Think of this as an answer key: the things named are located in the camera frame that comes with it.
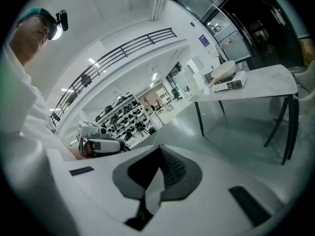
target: black table leg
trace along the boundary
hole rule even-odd
[[[197,115],[198,115],[198,120],[199,120],[199,124],[200,124],[201,134],[202,134],[202,136],[204,136],[204,134],[203,134],[202,119],[201,119],[201,115],[200,115],[200,110],[199,110],[198,102],[195,102],[195,107],[196,107],[196,110],[197,110]]]
[[[222,112],[225,114],[225,111],[224,111],[224,108],[223,108],[223,105],[222,105],[222,102],[219,100],[219,104],[220,104],[220,107],[222,109]]]
[[[276,121],[276,125],[275,125],[274,129],[272,130],[272,132],[271,132],[269,138],[267,139],[266,143],[264,144],[264,147],[267,147],[269,145],[271,139],[274,137],[276,131],[278,130],[278,128],[280,126],[280,123],[281,123],[281,121],[282,121],[282,119],[284,117],[286,107],[287,107],[287,97],[284,98],[280,114],[279,114],[278,119]]]
[[[299,100],[297,98],[294,98],[293,101],[294,101],[294,127],[293,127],[292,143],[291,143],[289,155],[287,156],[288,160],[291,159],[295,141],[296,141],[297,130],[299,129]]]
[[[289,129],[287,132],[287,139],[286,139],[286,145],[284,150],[284,155],[282,158],[282,165],[285,163],[285,160],[288,157],[288,154],[291,150],[291,144],[293,139],[293,129],[294,129],[294,122],[295,122],[295,114],[294,114],[294,101],[293,101],[293,94],[289,94],[287,96],[288,104],[289,104]]]

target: sign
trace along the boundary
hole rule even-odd
[[[210,45],[209,41],[206,39],[206,37],[204,36],[204,34],[202,34],[199,37],[200,42],[203,44],[203,46],[206,48],[206,50],[208,51],[208,53],[212,50],[212,45]]]

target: black mesh pad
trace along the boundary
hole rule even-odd
[[[194,161],[159,145],[118,165],[113,182],[125,197],[142,200],[158,168],[165,186],[161,202],[185,199],[202,179],[202,171]]]

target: gray floor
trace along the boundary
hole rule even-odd
[[[218,102],[200,102],[205,137],[191,104],[133,149],[168,144],[219,158],[261,180],[286,203],[300,194],[314,168],[315,109],[300,120],[292,159],[282,166],[287,123],[282,123],[269,146],[263,147],[274,127],[268,114],[269,100],[224,101],[225,115]]]

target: chair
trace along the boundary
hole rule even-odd
[[[294,79],[298,85],[298,87],[305,90],[306,96],[301,95],[302,97],[299,97],[299,93],[296,93],[296,96],[294,97],[294,109],[295,111],[298,111],[298,117],[299,119],[309,113],[312,108],[315,106],[315,60],[312,61],[309,68],[299,74],[294,74]],[[288,122],[288,113],[285,112],[287,106],[287,98],[286,97],[272,97],[269,104],[269,114],[272,116],[272,118],[276,121],[276,125],[269,136],[267,142],[265,143],[265,147],[268,146],[271,139],[275,135],[278,127],[280,126],[281,121]],[[294,124],[296,127],[294,128],[294,132],[296,134],[298,130],[298,120]],[[292,152],[288,155],[288,159],[290,159],[292,156]]]
[[[172,89],[172,94],[174,95],[174,98],[176,99],[176,102],[179,101],[179,100],[181,100],[181,99],[183,99],[183,98],[179,95],[179,93],[177,92],[176,89]]]
[[[81,83],[87,88],[88,85],[92,83],[91,77],[89,75],[83,74],[81,76]]]

